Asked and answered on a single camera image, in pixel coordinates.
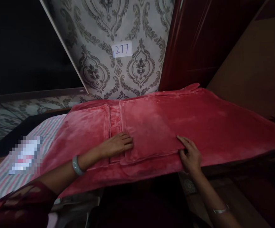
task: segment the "wall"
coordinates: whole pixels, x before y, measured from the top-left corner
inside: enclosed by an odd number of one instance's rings
[[[275,17],[251,22],[207,88],[275,122]]]
[[[103,99],[157,90],[172,18],[170,0],[50,0],[49,11],[89,92]],[[133,56],[111,45],[131,40]]]
[[[28,116],[42,114],[51,109],[69,108],[96,98],[92,94],[80,94],[1,103],[0,140]]]

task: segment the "label with number 277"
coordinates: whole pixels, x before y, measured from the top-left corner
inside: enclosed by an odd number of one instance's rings
[[[131,56],[132,55],[132,42],[122,41],[111,45],[114,58]]]

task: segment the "folded blanket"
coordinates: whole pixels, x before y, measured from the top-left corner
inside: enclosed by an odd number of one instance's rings
[[[95,164],[61,196],[182,170],[177,152],[183,145],[176,135],[195,142],[203,156],[202,166],[275,149],[275,123],[198,86],[75,105],[33,178],[122,131],[133,137],[134,148]]]

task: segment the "damask wallpaper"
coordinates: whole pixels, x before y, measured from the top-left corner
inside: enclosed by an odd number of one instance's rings
[[[80,94],[1,103],[0,140],[28,116],[42,114],[51,109],[69,108],[94,99],[96,96],[92,94]]]
[[[172,18],[171,0],[47,0],[88,91],[102,99],[158,89]],[[111,45],[132,41],[132,56]]]

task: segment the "red lace sleeve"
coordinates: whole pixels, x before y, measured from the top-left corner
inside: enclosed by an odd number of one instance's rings
[[[26,184],[0,199],[0,227],[46,227],[56,198],[41,182]]]

